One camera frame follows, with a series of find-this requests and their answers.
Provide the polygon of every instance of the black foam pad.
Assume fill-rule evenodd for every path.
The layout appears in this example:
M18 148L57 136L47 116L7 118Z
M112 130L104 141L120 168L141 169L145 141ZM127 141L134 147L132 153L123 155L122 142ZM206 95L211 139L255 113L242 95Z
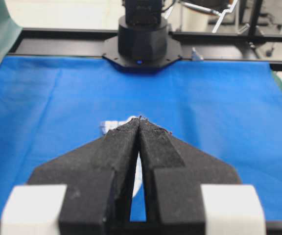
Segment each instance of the black foam pad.
M240 184L237 172L147 120L139 138L149 222L163 234L204 234L201 184Z
M67 184L61 234L107 233L109 221L129 220L138 157L139 119L36 168L28 183Z

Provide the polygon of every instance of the white block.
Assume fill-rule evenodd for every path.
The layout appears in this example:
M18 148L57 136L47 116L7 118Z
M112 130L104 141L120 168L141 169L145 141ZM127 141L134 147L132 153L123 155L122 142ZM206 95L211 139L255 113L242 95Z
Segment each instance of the white block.
M251 185L201 185L206 235L265 235L265 218Z
M0 235L59 235L66 185L13 188L2 212Z

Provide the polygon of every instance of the floor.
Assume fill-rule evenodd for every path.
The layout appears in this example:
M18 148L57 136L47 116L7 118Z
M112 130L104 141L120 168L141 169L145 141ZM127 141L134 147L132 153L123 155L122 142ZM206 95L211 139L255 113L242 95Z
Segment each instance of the floor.
M117 29L118 18L124 15L121 0L5 0L10 15L23 27L46 28L80 28L80 29ZM268 17L261 18L267 26L261 26L264 34L279 33L277 24L282 24L282 0L265 0ZM251 9L247 9L244 21L247 22ZM176 5L168 21L173 30L180 26L180 6ZM184 10L183 31L208 31L213 25L208 25L210 17L204 14ZM221 26L219 32L235 32L233 25ZM257 49L262 58L271 44L265 44ZM282 60L282 43L276 49L270 60Z

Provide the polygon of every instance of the blue tablecloth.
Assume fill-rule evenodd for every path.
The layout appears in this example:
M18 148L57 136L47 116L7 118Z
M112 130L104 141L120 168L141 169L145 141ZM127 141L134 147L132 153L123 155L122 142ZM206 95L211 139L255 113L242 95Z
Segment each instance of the blue tablecloth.
M123 73L103 59L59 57L0 66L0 214L34 167L100 137L101 121L132 115L232 164L266 219L282 219L282 92L268 64L181 61Z

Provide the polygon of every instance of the black cylinder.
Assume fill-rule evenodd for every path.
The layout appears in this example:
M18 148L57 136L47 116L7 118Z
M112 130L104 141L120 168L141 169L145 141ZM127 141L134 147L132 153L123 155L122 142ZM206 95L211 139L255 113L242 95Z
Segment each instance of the black cylinder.
M136 61L153 61L167 51L167 21L157 25L128 25L125 16L119 19L118 51Z

